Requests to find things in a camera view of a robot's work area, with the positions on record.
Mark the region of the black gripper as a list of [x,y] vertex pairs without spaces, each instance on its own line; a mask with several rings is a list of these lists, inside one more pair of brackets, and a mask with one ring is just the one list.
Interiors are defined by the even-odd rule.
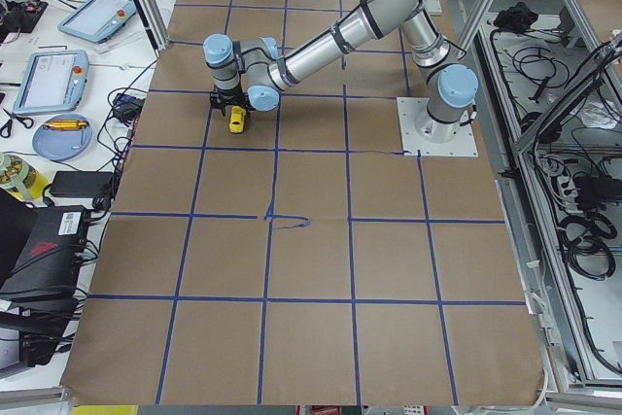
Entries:
[[237,106],[246,111],[251,111],[249,96],[241,88],[230,90],[216,88],[210,92],[209,100],[211,108],[219,110],[224,117],[228,106]]

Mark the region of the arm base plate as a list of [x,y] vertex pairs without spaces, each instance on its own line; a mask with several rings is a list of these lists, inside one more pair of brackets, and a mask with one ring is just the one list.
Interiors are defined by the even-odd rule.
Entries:
[[441,16],[442,6],[440,0],[424,0],[426,10],[431,16]]
[[402,152],[406,156],[478,157],[471,125],[434,121],[428,98],[398,97]]

